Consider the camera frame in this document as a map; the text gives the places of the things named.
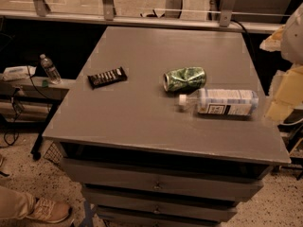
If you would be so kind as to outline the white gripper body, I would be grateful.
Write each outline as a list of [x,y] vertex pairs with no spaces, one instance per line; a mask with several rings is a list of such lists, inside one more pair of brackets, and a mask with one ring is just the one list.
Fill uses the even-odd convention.
[[303,3],[287,20],[281,39],[281,56],[295,64],[303,64]]

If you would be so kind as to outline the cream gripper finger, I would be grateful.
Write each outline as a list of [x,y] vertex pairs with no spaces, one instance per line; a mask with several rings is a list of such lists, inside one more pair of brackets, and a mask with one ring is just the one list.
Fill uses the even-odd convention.
[[259,48],[268,52],[275,52],[281,50],[282,34],[285,26],[281,26],[273,34],[267,37],[259,45]]
[[303,102],[303,65],[294,64],[289,70],[277,70],[269,89],[270,103],[265,116],[284,121]]

